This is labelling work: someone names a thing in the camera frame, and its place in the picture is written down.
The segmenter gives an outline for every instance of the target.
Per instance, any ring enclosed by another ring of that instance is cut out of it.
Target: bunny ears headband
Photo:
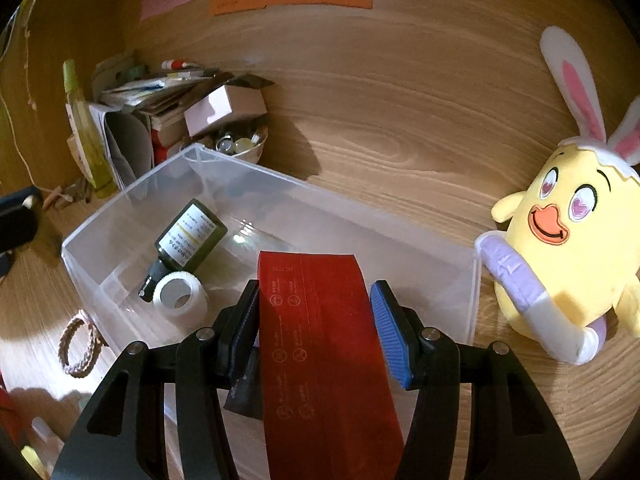
[[[580,137],[565,139],[560,145],[576,144],[581,150],[591,150],[600,164],[614,167],[622,177],[640,184],[640,176],[632,168],[640,163],[640,96],[607,141],[596,85],[580,46],[562,28],[547,27],[540,49],[580,129]]]

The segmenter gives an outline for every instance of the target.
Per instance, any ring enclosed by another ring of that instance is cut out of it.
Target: bottle cap
[[[65,79],[65,92],[71,92],[80,86],[76,75],[76,62],[73,59],[67,59],[63,63],[62,75]]]
[[[140,287],[138,295],[142,301],[151,303],[154,298],[154,291],[158,282],[162,280],[166,275],[170,274],[171,269],[167,269],[160,259],[157,259],[149,267],[148,276],[145,282]]]

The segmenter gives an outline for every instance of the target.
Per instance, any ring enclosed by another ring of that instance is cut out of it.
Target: yellow plush toy
[[[501,199],[506,233],[476,240],[510,325],[558,360],[587,362],[604,344],[604,314],[640,336],[640,96],[607,141],[591,70],[558,27],[540,47],[578,123],[529,189]]]

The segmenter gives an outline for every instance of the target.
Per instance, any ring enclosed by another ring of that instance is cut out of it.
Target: heart-shaped eye
[[[540,187],[540,198],[544,200],[556,187],[558,182],[558,168],[551,168],[545,175]]]
[[[598,194],[590,184],[583,184],[575,190],[574,195],[569,202],[569,218],[573,222],[581,222],[591,211],[596,209],[598,203]]]
[[[571,213],[573,213],[576,218],[584,218],[588,212],[589,208],[582,203],[582,200],[578,197],[574,198],[574,201],[571,202]]]

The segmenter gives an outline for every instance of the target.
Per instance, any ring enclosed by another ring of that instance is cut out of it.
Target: pink box
[[[184,113],[191,137],[225,124],[253,119],[267,113],[262,93],[253,88],[224,85]]]

